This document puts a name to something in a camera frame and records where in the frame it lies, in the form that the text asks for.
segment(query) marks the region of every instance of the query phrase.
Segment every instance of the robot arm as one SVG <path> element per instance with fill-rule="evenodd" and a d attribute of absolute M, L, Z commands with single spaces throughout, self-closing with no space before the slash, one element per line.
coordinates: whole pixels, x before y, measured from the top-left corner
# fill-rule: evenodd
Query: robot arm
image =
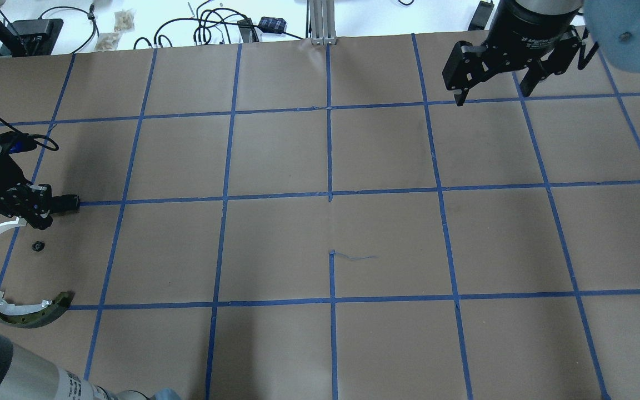
<path fill-rule="evenodd" d="M 23 175 L 21 168 L 11 156 L 11 152 L 25 152 L 44 146 L 51 150 L 55 147 L 37 142 L 40 135 L 25 134 L 13 127 L 12 132 L 0 134 L 0 214 L 9 218 L 23 218 L 33 228 L 46 229 L 51 226 L 51 213 L 74 211 L 79 207 L 76 195 L 53 197 L 51 186 L 35 185 Z"/>
<path fill-rule="evenodd" d="M 582 0 L 502 0 L 488 38 L 480 46 L 467 41 L 455 44 L 443 78 L 454 91 L 456 104 L 464 104 L 471 88 L 498 73 L 528 72 L 520 84 L 524 96 L 549 75 L 562 75 L 579 53 L 583 69 L 604 43 L 604 52 L 617 68 L 640 72 L 640 2 L 635 0 L 587 0 L 587 28 L 597 44 L 586 53 L 584 39 L 571 25 Z"/>

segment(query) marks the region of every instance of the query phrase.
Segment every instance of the blue tape grid line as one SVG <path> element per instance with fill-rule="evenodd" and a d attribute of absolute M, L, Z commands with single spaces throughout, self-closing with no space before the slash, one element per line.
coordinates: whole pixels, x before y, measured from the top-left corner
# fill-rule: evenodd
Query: blue tape grid line
<path fill-rule="evenodd" d="M 597 382 L 599 383 L 599 390 L 602 392 L 602 398 L 604 400 L 610 400 L 609 393 L 607 392 L 606 384 L 604 383 L 604 377 L 602 376 L 602 367 L 599 365 L 599 358 L 597 357 L 597 351 L 594 347 L 594 340 L 592 339 L 592 332 L 589 329 L 589 322 L 587 321 L 587 314 L 584 311 L 584 303 L 582 302 L 582 296 L 579 292 L 579 284 L 577 284 L 577 277 L 574 275 L 574 268 L 572 266 L 572 258 L 569 255 L 569 249 L 567 248 L 567 240 L 564 238 L 564 231 L 562 230 L 562 222 L 559 220 L 559 213 L 557 211 L 557 205 L 554 202 L 554 197 L 552 193 L 552 186 L 549 183 L 549 178 L 547 175 L 547 170 L 544 167 L 544 162 L 542 155 L 540 153 L 540 147 L 538 146 L 537 137 L 535 135 L 535 131 L 533 129 L 533 124 L 530 119 L 530 114 L 528 113 L 528 107 L 526 106 L 526 102 L 523 99 L 523 93 L 520 90 L 520 83 L 518 82 L 518 76 L 513 72 L 513 81 L 515 82 L 516 89 L 518 91 L 518 95 L 521 98 L 521 106 L 523 108 L 523 114 L 525 116 L 525 122 L 528 126 L 528 131 L 530 132 L 530 139 L 533 142 L 533 147 L 535 148 L 535 155 L 538 160 L 538 164 L 540 166 L 540 172 L 542 174 L 544 180 L 544 189 L 547 192 L 549 207 L 552 209 L 552 215 L 554 217 L 554 225 L 557 227 L 557 232 L 559 235 L 559 242 L 562 244 L 562 253 L 564 253 L 564 261 L 567 264 L 567 270 L 569 271 L 569 278 L 572 281 L 572 290 L 574 291 L 574 298 L 577 301 L 577 308 L 579 309 L 579 316 L 582 319 L 582 327 L 584 327 L 584 336 L 587 339 L 587 346 L 589 347 L 589 355 L 592 357 L 592 364 L 594 365 L 594 372 L 597 375 Z"/>
<path fill-rule="evenodd" d="M 332 400 L 338 400 L 337 380 L 337 298 L 335 291 L 335 250 L 330 251 L 330 349 L 332 370 Z"/>
<path fill-rule="evenodd" d="M 71 55 L 71 61 L 68 64 L 68 70 L 66 71 L 66 76 L 63 79 L 63 84 L 61 85 L 61 91 L 58 93 L 58 99 L 56 100 L 56 106 L 53 109 L 53 114 L 51 115 L 51 120 L 48 122 L 48 132 L 46 132 L 46 137 L 51 135 L 51 128 L 54 125 L 56 120 L 56 116 L 58 115 L 58 109 L 61 108 L 61 102 L 63 101 L 63 94 L 66 93 L 66 87 L 68 86 L 68 80 L 71 78 L 71 71 L 73 70 L 73 63 L 76 61 L 76 55 Z M 31 176 L 31 182 L 35 182 L 36 175 L 38 175 L 38 169 L 41 167 L 41 160 L 43 159 L 43 152 L 46 151 L 43 147 L 41 147 L 41 151 L 38 153 L 38 160 L 36 161 L 36 166 L 33 168 L 33 175 Z M 11 236 L 11 242 L 9 243 L 9 247 L 7 250 L 7 256 L 4 258 L 4 262 L 2 265 L 2 271 L 0 271 L 0 289 L 2 289 L 2 283 L 4 281 L 4 276 L 7 274 L 8 264 L 11 260 L 11 253 L 13 252 L 13 247 L 16 243 L 16 238 L 18 238 L 19 228 L 15 228 L 13 230 L 13 236 Z"/>
<path fill-rule="evenodd" d="M 551 183 L 551 187 L 599 187 L 617 185 L 639 185 L 640 180 L 634 181 L 606 181 L 606 182 L 561 182 Z M 505 185 L 472 185 L 444 187 L 443 192 L 472 191 L 472 190 L 507 190 L 507 189 L 532 189 L 544 188 L 544 184 L 505 184 Z M 364 190 L 335 190 L 332 196 L 355 196 L 359 194 L 391 194 L 391 193 L 427 193 L 436 192 L 435 187 L 413 187 L 402 189 L 364 189 Z M 270 193 L 270 194 L 243 194 L 229 196 L 229 202 L 236 200 L 259 200 L 262 198 L 293 198 L 293 197 L 327 197 L 328 192 L 297 192 L 297 193 Z M 171 198 L 140 198 L 126 200 L 126 204 L 150 204 L 150 203 L 191 203 L 191 202 L 221 202 L 223 197 L 171 197 Z M 98 202 L 81 202 L 81 207 L 119 206 L 120 200 L 103 200 Z"/>
<path fill-rule="evenodd" d="M 466 393 L 468 400 L 473 399 L 473 387 L 471 385 L 471 373 L 468 366 L 468 352 L 466 350 L 466 338 L 463 330 L 463 317 L 461 316 L 461 297 L 458 291 L 458 282 L 456 279 L 456 270 L 454 268 L 453 251 L 451 248 L 451 236 L 449 235 L 449 225 L 446 218 L 446 207 L 444 202 L 444 189 L 441 185 L 441 175 L 436 156 L 436 147 L 434 146 L 434 133 L 431 125 L 431 113 L 429 112 L 429 101 L 426 94 L 426 83 L 424 81 L 424 70 L 421 66 L 421 57 L 419 55 L 419 45 L 416 42 L 416 35 L 411 35 L 414 45 L 414 55 L 416 56 L 417 69 L 419 71 L 419 81 L 421 83 L 421 94 L 424 99 L 424 114 L 426 116 L 426 127 L 428 131 L 429 148 L 431 150 L 431 161 L 434 167 L 434 177 L 436 179 L 437 193 L 439 195 L 439 210 L 441 212 L 441 225 L 444 233 L 444 242 L 446 245 L 446 255 L 449 263 L 449 274 L 451 276 L 451 291 L 454 301 L 454 311 L 456 314 L 456 327 L 458 330 L 458 342 L 461 350 L 461 362 L 463 364 L 463 375 L 466 383 Z"/>
<path fill-rule="evenodd" d="M 620 93 L 620 97 L 636 97 L 637 93 Z M 524 101 L 557 101 L 558 99 L 595 99 L 595 98 L 615 98 L 616 94 L 573 94 L 572 96 L 534 96 L 523 98 Z M 520 98 L 493 98 L 493 99 L 466 99 L 466 104 L 481 102 L 518 102 Z M 429 106 L 441 106 L 442 104 L 455 105 L 454 101 L 427 101 Z M 246 111 L 236 111 L 236 115 L 240 114 L 264 114 L 268 112 L 309 112 L 321 111 L 322 109 L 360 109 L 360 108 L 385 108 L 385 107 L 414 107 L 423 106 L 424 102 L 393 102 L 381 104 L 349 104 L 348 106 L 323 106 L 323 107 L 297 107 L 297 108 L 274 108 L 274 109 L 247 109 Z M 208 117 L 208 116 L 230 116 L 231 111 L 214 111 L 214 112 L 186 112 L 180 114 L 158 114 L 157 116 L 144 116 L 144 119 L 160 119 L 160 118 L 183 118 L 183 117 Z M 56 124 L 78 124 L 85 122 L 106 122 L 106 121 L 130 121 L 130 119 L 138 119 L 137 116 L 125 117 L 99 117 L 99 118 L 79 118 L 79 119 L 59 119 Z M 27 125 L 45 125 L 49 121 L 20 121 L 11 122 L 15 126 Z"/>
<path fill-rule="evenodd" d="M 579 291 L 582 297 L 600 296 L 640 296 L 640 289 L 602 289 L 601 291 Z M 561 292 L 525 292 L 525 293 L 470 293 L 460 294 L 462 301 L 481 301 L 482 299 L 535 299 L 535 298 L 571 298 L 574 291 Z M 174 309 L 174 308 L 211 308 L 211 307 L 272 307 L 302 306 L 303 304 L 332 304 L 354 302 L 416 302 L 416 301 L 454 301 L 452 294 L 409 294 L 408 296 L 358 296 L 348 298 L 300 298 L 270 299 L 270 301 L 200 301 L 200 302 L 152 302 L 130 304 L 104 304 L 103 309 Z M 73 304 L 71 311 L 97 311 L 98 304 Z"/>
<path fill-rule="evenodd" d="M 332 202 L 332 84 L 330 45 L 325 45 L 325 81 L 327 85 L 327 198 Z"/>
<path fill-rule="evenodd" d="M 209 327 L 209 345 L 206 359 L 206 381 L 204 386 L 205 398 L 211 395 L 211 371 L 214 361 L 214 346 L 216 343 L 216 320 L 218 313 L 219 289 L 221 287 L 221 264 L 224 253 L 224 237 L 226 236 L 226 213 L 229 201 L 229 172 L 231 171 L 231 149 L 233 147 L 233 127 L 236 119 L 236 98 L 238 94 L 238 76 L 241 71 L 241 50 L 242 45 L 238 45 L 236 53 L 236 70 L 233 78 L 233 94 L 231 96 L 231 116 L 229 117 L 229 136 L 226 145 L 226 167 L 224 168 L 224 190 L 223 207 L 221 211 L 221 229 L 219 229 L 219 249 L 216 256 L 216 277 L 214 281 L 214 304 L 211 307 L 211 323 Z"/>
<path fill-rule="evenodd" d="M 107 269 L 105 271 L 105 278 L 102 284 L 102 290 L 100 292 L 100 300 L 97 306 L 96 324 L 93 326 L 93 332 L 91 336 L 91 347 L 88 350 L 88 357 L 86 361 L 86 372 L 84 373 L 84 379 L 88 379 L 91 375 L 91 366 L 93 361 L 93 355 L 96 352 L 96 341 L 98 331 L 100 329 L 100 319 L 102 317 L 103 305 L 105 304 L 105 297 L 107 295 L 107 287 L 110 282 L 110 274 L 112 273 L 112 265 L 115 259 L 115 251 L 117 249 L 117 240 L 120 236 L 120 228 L 122 227 L 122 218 L 125 214 L 125 204 L 127 200 L 127 192 L 130 186 L 130 179 L 132 177 L 132 168 L 135 163 L 135 153 L 137 152 L 137 142 L 139 141 L 140 129 L 142 129 L 142 121 L 144 119 L 144 111 L 147 106 L 147 97 L 149 95 L 149 88 L 152 85 L 152 75 L 154 73 L 154 64 L 157 60 L 157 49 L 152 51 L 152 63 L 149 67 L 149 75 L 147 76 L 147 86 L 145 86 L 144 97 L 142 98 L 142 106 L 140 106 L 140 114 L 137 119 L 137 127 L 135 128 L 135 137 L 132 141 L 132 149 L 130 151 L 130 158 L 127 164 L 127 175 L 125 177 L 125 186 L 122 190 L 122 201 L 120 203 L 120 211 L 117 216 L 117 224 L 115 226 L 115 233 L 112 238 L 112 246 L 110 248 L 110 256 L 107 261 Z"/>
<path fill-rule="evenodd" d="M 629 111 L 627 111 L 627 107 L 624 104 L 624 99 L 622 99 L 622 94 L 619 92 L 619 88 L 617 88 L 617 84 L 614 81 L 614 76 L 612 76 L 612 71 L 609 70 L 609 63 L 607 63 L 606 58 L 604 58 L 604 54 L 599 52 L 599 58 L 602 60 L 602 64 L 604 65 L 604 70 L 607 71 L 607 77 L 609 78 L 609 83 L 612 84 L 612 89 L 614 89 L 614 94 L 617 97 L 617 101 L 619 102 L 619 106 L 622 109 L 622 113 L 624 114 L 624 118 L 629 125 L 629 129 L 632 132 L 633 140 L 636 142 L 638 146 L 638 151 L 640 151 L 640 137 L 638 136 L 638 132 L 636 127 L 633 125 L 632 119 L 629 116 Z"/>
<path fill-rule="evenodd" d="M 546 292 L 546 293 L 484 293 L 484 294 L 459 294 L 457 291 L 457 284 L 455 282 L 455 273 L 453 269 L 452 263 L 452 254 L 450 253 L 450 238 L 448 236 L 448 226 L 446 224 L 446 216 L 445 210 L 443 207 L 443 194 L 442 192 L 446 191 L 455 191 L 455 190 L 493 190 L 493 189 L 528 189 L 528 188 L 546 188 L 548 191 L 549 200 L 551 200 L 551 205 L 553 207 L 553 214 L 556 217 L 556 224 L 558 225 L 559 233 L 561 234 L 561 241 L 563 245 L 563 250 L 566 252 L 566 257 L 569 257 L 569 254 L 566 249 L 566 242 L 564 242 L 564 238 L 561 232 L 561 225 L 559 225 L 558 215 L 556 207 L 554 206 L 554 200 L 551 196 L 551 187 L 590 187 L 590 186 L 601 186 L 601 185 L 625 185 L 625 184 L 640 184 L 640 180 L 637 181 L 612 181 L 612 182 L 564 182 L 564 183 L 549 183 L 546 177 L 546 173 L 543 173 L 544 183 L 539 184 L 515 184 L 515 185 L 478 185 L 478 186 L 464 186 L 464 187 L 442 187 L 440 185 L 440 179 L 438 175 L 438 168 L 436 162 L 436 154 L 435 148 L 432 140 L 432 127 L 430 121 L 430 115 L 428 113 L 428 106 L 436 106 L 437 104 L 454 104 L 453 101 L 428 101 L 424 83 L 424 76 L 421 67 L 421 61 L 419 57 L 419 50 L 416 44 L 416 37 L 412 35 L 412 41 L 414 44 L 414 53 L 417 58 L 417 67 L 419 69 L 419 79 L 422 84 L 422 102 L 401 102 L 401 103 L 385 103 L 385 104 L 354 104 L 353 106 L 335 106 L 331 105 L 331 81 L 330 81 L 330 50 L 327 48 L 327 106 L 325 107 L 301 107 L 301 108 L 283 108 L 283 109 L 257 109 L 256 111 L 236 111 L 236 91 L 238 89 L 238 75 L 239 75 L 239 61 L 241 60 L 241 47 L 238 49 L 237 56 L 237 65 L 236 72 L 234 73 L 234 95 L 233 95 L 233 104 L 232 110 L 229 112 L 193 112 L 186 114 L 160 114 L 159 116 L 145 116 L 144 115 L 144 107 L 147 102 L 147 94 L 149 93 L 149 85 L 152 79 L 152 73 L 154 68 L 155 58 L 157 56 L 157 51 L 155 50 L 153 53 L 152 66 L 150 68 L 149 78 L 147 89 L 145 93 L 145 98 L 143 101 L 142 111 L 140 116 L 127 116 L 127 117 L 104 117 L 104 118 L 89 118 L 89 119 L 62 119 L 61 121 L 56 120 L 56 115 L 58 113 L 58 109 L 61 105 L 61 99 L 63 98 L 64 91 L 66 90 L 66 84 L 68 83 L 69 75 L 71 75 L 71 70 L 73 68 L 74 56 L 71 58 L 71 63 L 69 64 L 68 73 L 66 78 L 64 79 L 63 88 L 61 89 L 61 93 L 59 94 L 59 99 L 56 104 L 56 108 L 53 114 L 53 117 L 50 121 L 34 121 L 34 122 L 15 122 L 15 125 L 41 125 L 47 124 L 49 126 L 48 134 L 51 132 L 51 127 L 54 124 L 67 124 L 67 123 L 81 123 L 81 122 L 106 122 L 106 121 L 131 121 L 132 119 L 136 119 L 138 121 L 138 127 L 136 131 L 136 136 L 134 140 L 134 146 L 131 154 L 131 159 L 129 163 L 128 175 L 126 180 L 126 185 L 124 189 L 124 195 L 122 201 L 109 201 L 109 202 L 84 202 L 82 203 L 82 207 L 91 207 L 91 206 L 110 206 L 110 205 L 118 205 L 121 208 L 121 212 L 118 218 L 118 224 L 116 228 L 114 243 L 111 249 L 111 258 L 109 260 L 108 271 L 106 273 L 104 289 L 102 293 L 102 299 L 100 304 L 80 304 L 76 306 L 72 306 L 72 311 L 83 311 L 87 309 L 88 311 L 98 311 L 96 318 L 96 326 L 94 327 L 94 336 L 91 340 L 91 350 L 89 350 L 89 357 L 86 366 L 86 377 L 89 375 L 89 368 L 92 363 L 92 355 L 94 353 L 94 345 L 96 344 L 97 330 L 99 329 L 100 322 L 100 314 L 104 309 L 165 309 L 165 308 L 186 308 L 186 307 L 212 307 L 213 308 L 213 317 L 212 317 L 212 325 L 216 326 L 216 310 L 218 307 L 259 307 L 259 306 L 283 306 L 284 304 L 314 304 L 314 303 L 330 303 L 331 307 L 333 307 L 332 318 L 331 318 L 331 329 L 333 332 L 332 338 L 332 346 L 333 346 L 333 398 L 337 396 L 337 382 L 336 382 L 336 327 L 335 327 L 335 304 L 338 302 L 393 302 L 393 301 L 454 301 L 458 305 L 458 301 L 460 299 L 511 299 L 511 298 L 553 298 L 553 297 L 571 297 L 575 296 L 577 298 L 577 302 L 579 304 L 580 316 L 582 316 L 582 322 L 585 325 L 585 333 L 587 334 L 587 341 L 589 342 L 590 353 L 592 354 L 592 361 L 595 363 L 595 370 L 597 371 L 600 388 L 602 389 L 602 394 L 605 395 L 606 389 L 603 384 L 603 379 L 601 378 L 601 371 L 599 369 L 598 360 L 596 359 L 596 354 L 594 351 L 594 345 L 591 340 L 591 335 L 589 333 L 588 324 L 586 324 L 586 316 L 584 314 L 584 309 L 581 302 L 582 296 L 632 296 L 633 294 L 640 294 L 640 289 L 617 289 L 616 291 L 579 291 L 576 286 L 576 279 L 574 278 L 574 274 L 571 273 L 573 286 L 576 288 L 571 292 Z M 539 149 L 537 147 L 536 139 L 534 139 L 534 132 L 531 129 L 531 123 L 529 121 L 529 116 L 527 114 L 525 103 L 528 101 L 544 101 L 547 99 L 579 99 L 579 98 L 616 98 L 619 101 L 620 107 L 622 107 L 622 112 L 624 113 L 625 119 L 629 124 L 629 128 L 632 130 L 632 134 L 634 139 L 636 140 L 639 150 L 640 150 L 640 139 L 638 138 L 637 131 L 635 130 L 632 121 L 628 115 L 628 112 L 624 106 L 624 102 L 622 101 L 622 97 L 634 97 L 640 96 L 640 93 L 619 93 L 617 86 L 614 82 L 614 78 L 609 71 L 609 67 L 604 60 L 602 54 L 599 54 L 602 59 L 602 63 L 604 63 L 605 69 L 607 71 L 607 76 L 609 77 L 610 83 L 612 84 L 612 88 L 614 88 L 614 94 L 587 94 L 586 96 L 539 96 L 533 98 L 523 98 L 520 95 L 518 98 L 496 98 L 496 99 L 468 99 L 468 103 L 472 102 L 513 102 L 520 101 L 523 107 L 523 112 L 526 114 L 526 122 L 528 123 L 528 127 L 531 130 L 531 136 L 533 137 L 533 146 L 536 148 L 536 155 L 538 155 L 538 161 L 540 161 L 541 170 L 544 172 L 544 166 L 541 162 L 541 157 L 539 155 Z M 435 188 L 412 188 L 412 189 L 377 189 L 377 190 L 362 190 L 362 191 L 340 191 L 336 192 L 332 190 L 331 183 L 331 167 L 332 167 L 332 156 L 331 156 L 331 110 L 332 109 L 360 109 L 360 108 L 376 108 L 376 107 L 411 107 L 411 106 L 424 106 L 424 111 L 426 112 L 427 117 L 427 129 L 429 131 L 429 141 L 430 147 L 432 147 L 432 161 L 434 166 L 434 175 L 437 178 L 437 187 Z M 229 162 L 231 161 L 231 144 L 232 144 L 232 135 L 233 135 L 233 117 L 236 114 L 256 114 L 256 113 L 267 113 L 267 112 L 307 112 L 307 111 L 317 111 L 318 109 L 325 109 L 327 111 L 328 116 L 328 191 L 327 192 L 309 192 L 309 193 L 275 193 L 275 194 L 259 194 L 259 195 L 248 195 L 248 196 L 231 196 L 228 195 L 228 171 L 229 171 Z M 139 129 L 144 119 L 158 119 L 158 118 L 172 118 L 172 117 L 203 117 L 203 116 L 231 116 L 231 121 L 229 122 L 229 142 L 227 149 L 227 165 L 226 165 L 226 173 L 224 174 L 224 196 L 223 197 L 206 197 L 206 198 L 155 198 L 155 199 L 139 199 L 139 200 L 127 200 L 127 187 L 129 185 L 130 174 L 132 173 L 132 164 L 134 162 L 134 149 L 137 145 L 137 139 L 139 137 Z M 41 161 L 43 158 L 43 150 L 39 155 L 39 159 L 34 169 L 33 178 L 38 174 L 38 169 L 41 165 Z M 233 200 L 244 200 L 244 199 L 254 199 L 254 198 L 285 198 L 285 197 L 315 197 L 315 196 L 327 196 L 330 200 L 333 196 L 343 196 L 343 195 L 356 195 L 356 194 L 373 194 L 373 193 L 418 193 L 418 192 L 438 192 L 439 193 L 439 203 L 442 208 L 442 223 L 444 226 L 444 238 L 447 241 L 447 246 L 449 247 L 449 258 L 450 258 L 450 270 L 452 273 L 452 294 L 435 294 L 435 296 L 388 296 L 388 297 L 357 297 L 357 298 L 335 298 L 334 292 L 334 268 L 333 268 L 333 260 L 331 255 L 331 296 L 330 298 L 308 298 L 308 299 L 283 299 L 282 301 L 229 301 L 229 302 L 219 302 L 218 301 L 218 286 L 221 278 L 221 255 L 223 253 L 223 231 L 224 231 L 224 223 L 226 222 L 226 208 L 229 201 Z M 154 303 L 154 304 L 104 304 L 104 293 L 107 290 L 107 283 L 109 281 L 109 273 L 112 268 L 112 258 L 114 256 L 114 248 L 115 242 L 117 241 L 117 236 L 119 235 L 120 224 L 122 223 L 122 213 L 124 212 L 124 206 L 129 203 L 161 203 L 161 202 L 205 202 L 205 201 L 222 201 L 224 202 L 223 206 L 223 215 L 222 215 L 222 230 L 220 232 L 220 244 L 219 244 L 219 254 L 218 254 L 218 270 L 217 270 L 217 278 L 215 282 L 215 298 L 214 301 L 211 302 L 185 302 L 185 303 Z M 4 266 L 2 269 L 2 274 L 0 275 L 0 286 L 3 281 L 3 276 L 6 271 L 6 266 L 8 264 L 8 260 L 11 257 L 11 252 L 13 251 L 13 245 L 16 240 L 16 236 L 18 234 L 18 230 L 15 230 L 14 236 L 10 243 L 7 258 L 5 258 Z M 568 268 L 571 269 L 571 262 L 568 262 Z M 456 307 L 457 312 L 457 321 L 460 319 L 460 308 Z M 465 343 L 462 339 L 462 323 L 458 324 L 459 329 L 459 343 L 462 347 L 462 359 L 464 360 L 464 375 L 467 380 L 467 390 L 469 391 L 469 397 L 472 398 L 472 392 L 469 389 L 470 380 L 468 375 L 468 366 L 467 366 L 467 357 L 465 350 Z M 213 359 L 213 340 L 214 340 L 214 331 L 210 332 L 210 352 L 208 359 L 208 369 L 207 369 L 207 382 L 206 382 L 206 392 L 208 395 L 209 385 L 211 384 L 211 360 Z"/>

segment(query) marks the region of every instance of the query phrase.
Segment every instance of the bolt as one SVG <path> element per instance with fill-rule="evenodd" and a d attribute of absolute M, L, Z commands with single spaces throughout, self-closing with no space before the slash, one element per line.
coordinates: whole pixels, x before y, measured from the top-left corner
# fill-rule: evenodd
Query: bolt
<path fill-rule="evenodd" d="M 31 250 L 42 251 L 44 246 L 46 246 L 46 243 L 43 243 L 42 241 L 36 241 L 36 242 L 33 242 L 33 244 L 31 245 Z"/>

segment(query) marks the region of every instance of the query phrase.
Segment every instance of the blue painter's tape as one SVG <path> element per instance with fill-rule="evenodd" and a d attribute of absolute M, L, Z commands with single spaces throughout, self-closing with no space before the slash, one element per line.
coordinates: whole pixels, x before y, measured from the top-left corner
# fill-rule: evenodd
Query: blue painter's tape
<path fill-rule="evenodd" d="M 424 99 L 424 116 L 426 117 L 426 127 L 428 131 L 429 149 L 431 151 L 432 166 L 434 167 L 434 177 L 436 179 L 437 193 L 439 195 L 439 211 L 441 213 L 441 225 L 444 233 L 444 242 L 446 246 L 446 255 L 449 263 L 449 275 L 451 276 L 451 291 L 453 301 L 455 303 L 456 326 L 458 329 L 458 341 L 461 352 L 461 362 L 463 364 L 463 375 L 466 383 L 466 394 L 469 400 L 473 399 L 473 387 L 471 385 L 471 374 L 468 365 L 468 352 L 466 350 L 466 339 L 463 331 L 463 317 L 461 316 L 460 294 L 458 291 L 458 283 L 456 279 L 456 271 L 454 268 L 453 251 L 451 247 L 451 236 L 449 235 L 449 225 L 446 218 L 446 207 L 444 202 L 443 186 L 441 185 L 441 176 L 436 157 L 436 148 L 434 146 L 434 133 L 431 125 L 431 114 L 429 113 L 429 101 L 426 94 L 426 83 L 424 81 L 424 70 L 421 66 L 421 56 L 419 55 L 419 45 L 416 42 L 416 35 L 411 35 L 414 45 L 414 55 L 416 56 L 417 69 L 419 70 L 419 81 L 421 83 L 421 93 Z"/>
<path fill-rule="evenodd" d="M 226 212 L 228 208 L 229 171 L 231 170 L 231 149 L 233 147 L 233 127 L 236 120 L 236 99 L 238 94 L 238 76 L 241 71 L 241 50 L 242 45 L 238 45 L 236 53 L 236 70 L 234 70 L 233 94 L 231 96 L 231 114 L 229 118 L 229 136 L 226 145 L 226 166 L 224 167 L 224 190 L 223 207 L 221 209 L 221 229 L 219 230 L 219 248 L 216 258 L 216 276 L 214 278 L 214 302 L 219 300 L 219 289 L 221 286 L 221 265 L 224 253 L 224 237 L 226 236 Z M 211 372 L 214 360 L 214 345 L 216 342 L 216 316 L 218 307 L 211 308 L 211 323 L 209 329 L 209 345 L 206 359 L 206 382 L 204 386 L 205 398 L 211 395 Z"/>
<path fill-rule="evenodd" d="M 627 111 L 627 107 L 624 104 L 624 99 L 622 99 L 622 94 L 620 94 L 619 88 L 617 88 L 617 84 L 614 81 L 614 77 L 612 76 L 612 71 L 609 70 L 609 63 L 607 63 L 607 60 L 604 58 L 604 54 L 602 54 L 601 51 L 599 51 L 599 58 L 601 58 L 601 60 L 602 60 L 602 64 L 604 65 L 604 70 L 607 71 L 607 77 L 609 78 L 609 82 L 612 84 L 612 89 L 614 89 L 614 94 L 617 96 L 617 101 L 619 102 L 619 106 L 622 109 L 622 113 L 624 114 L 624 118 L 626 119 L 627 124 L 629 125 L 629 129 L 632 132 L 633 140 L 636 142 L 636 144 L 638 146 L 638 151 L 640 151 L 640 137 L 638 136 L 638 132 L 636 130 L 636 127 L 633 125 L 632 119 L 629 116 L 629 112 Z"/>
<path fill-rule="evenodd" d="M 122 189 L 122 201 L 120 203 L 120 211 L 117 216 L 117 223 L 115 224 L 115 233 L 112 237 L 112 245 L 110 248 L 110 256 L 107 261 L 107 268 L 105 271 L 105 277 L 103 279 L 102 290 L 100 291 L 100 300 L 97 306 L 96 323 L 93 326 L 93 332 L 91 337 L 91 347 L 88 350 L 88 357 L 86 361 L 86 372 L 83 379 L 88 379 L 91 375 L 91 367 L 93 362 L 93 355 L 96 353 L 97 336 L 100 329 L 100 319 L 102 317 L 103 305 L 105 304 L 105 297 L 107 295 L 107 288 L 110 283 L 110 275 L 112 273 L 112 265 L 115 259 L 115 252 L 117 250 L 117 241 L 120 236 L 120 229 L 122 228 L 122 219 L 125 214 L 125 203 L 127 201 L 127 192 L 130 186 L 130 179 L 132 178 L 132 168 L 135 162 L 135 153 L 137 152 L 137 142 L 139 141 L 140 129 L 142 129 L 142 121 L 144 119 L 144 111 L 147 107 L 147 98 L 149 96 L 149 89 L 152 85 L 152 76 L 154 73 L 154 65 L 157 61 L 157 49 L 152 51 L 152 61 L 149 67 L 149 75 L 147 76 L 147 85 L 145 86 L 144 97 L 142 98 L 142 106 L 140 106 L 140 114 L 137 117 L 137 127 L 135 128 L 135 137 L 132 140 L 132 149 L 130 150 L 130 158 L 127 164 L 127 174 L 125 176 L 125 185 Z"/>
<path fill-rule="evenodd" d="M 530 119 L 530 114 L 528 113 L 528 108 L 525 103 L 525 98 L 523 98 L 523 93 L 520 90 L 520 83 L 518 83 L 518 77 L 513 72 L 513 83 L 515 83 L 516 89 L 518 89 L 518 95 L 520 97 L 520 104 L 523 109 L 523 115 L 525 117 L 525 123 L 528 127 L 528 131 L 530 132 L 530 139 L 533 142 L 533 148 L 535 149 L 535 155 L 538 159 L 538 164 L 540 166 L 540 172 L 543 176 L 544 180 L 544 189 L 547 192 L 549 207 L 552 210 L 552 215 L 554 218 L 554 225 L 557 227 L 557 233 L 559 236 L 559 243 L 562 246 L 562 253 L 564 254 L 564 261 L 567 264 L 567 272 L 569 273 L 569 278 L 572 281 L 572 289 L 574 290 L 574 298 L 577 301 L 577 308 L 579 309 L 579 317 L 582 320 L 582 327 L 584 328 L 584 336 L 587 339 L 587 347 L 589 347 L 589 355 L 592 357 L 592 364 L 594 365 L 594 372 L 597 375 L 597 382 L 599 383 L 599 390 L 602 392 L 602 398 L 604 400 L 610 400 L 609 393 L 607 392 L 606 384 L 604 383 L 604 377 L 602 375 L 602 367 L 599 365 L 599 358 L 597 357 L 597 350 L 594 347 L 594 340 L 592 339 L 592 332 L 589 328 L 589 322 L 587 321 L 587 314 L 584 311 L 584 304 L 582 303 L 582 297 L 579 295 L 579 285 L 577 284 L 576 275 L 574 275 L 574 268 L 572 268 L 572 258 L 569 255 L 569 249 L 567 249 L 567 241 L 564 238 L 564 231 L 562 230 L 562 223 L 559 220 L 559 214 L 557 212 L 557 205 L 554 202 L 554 197 L 552 193 L 551 184 L 549 183 L 547 170 L 544 167 L 544 162 L 542 155 L 540 153 L 540 147 L 538 147 L 537 137 L 535 135 L 535 131 L 533 129 L 533 124 Z"/>
<path fill-rule="evenodd" d="M 335 302 L 335 250 L 330 251 L 330 348 L 332 370 L 332 398 L 338 399 L 337 379 L 337 304 Z"/>

